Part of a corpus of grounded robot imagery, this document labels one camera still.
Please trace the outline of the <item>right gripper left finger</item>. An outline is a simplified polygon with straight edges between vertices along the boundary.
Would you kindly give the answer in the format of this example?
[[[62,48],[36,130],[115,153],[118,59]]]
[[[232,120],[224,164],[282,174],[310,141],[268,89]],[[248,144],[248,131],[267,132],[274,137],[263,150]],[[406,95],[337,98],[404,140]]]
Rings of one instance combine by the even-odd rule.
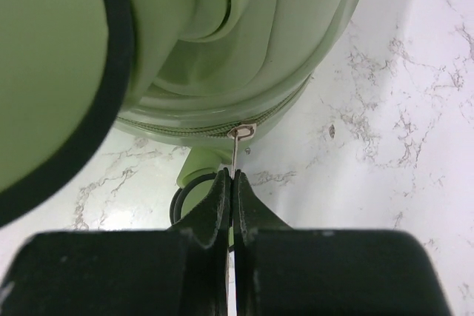
[[[3,315],[225,315],[232,181],[166,230],[32,236],[1,282]]]

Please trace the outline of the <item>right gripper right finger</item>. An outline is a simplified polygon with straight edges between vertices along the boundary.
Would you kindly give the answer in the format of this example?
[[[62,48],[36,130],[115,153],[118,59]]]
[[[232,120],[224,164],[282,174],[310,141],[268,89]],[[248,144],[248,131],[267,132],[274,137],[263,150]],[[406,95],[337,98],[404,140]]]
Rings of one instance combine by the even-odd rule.
[[[239,315],[448,315],[423,246],[390,229],[293,229],[233,181]]]

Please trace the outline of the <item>green suitcase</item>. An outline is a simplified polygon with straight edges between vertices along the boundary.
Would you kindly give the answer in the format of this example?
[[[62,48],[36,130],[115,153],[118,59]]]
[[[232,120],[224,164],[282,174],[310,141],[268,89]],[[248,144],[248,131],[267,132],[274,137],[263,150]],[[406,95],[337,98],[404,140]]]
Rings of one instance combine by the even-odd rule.
[[[179,186],[231,160],[229,132],[266,135],[359,0],[130,0],[133,71],[117,127],[190,148]]]

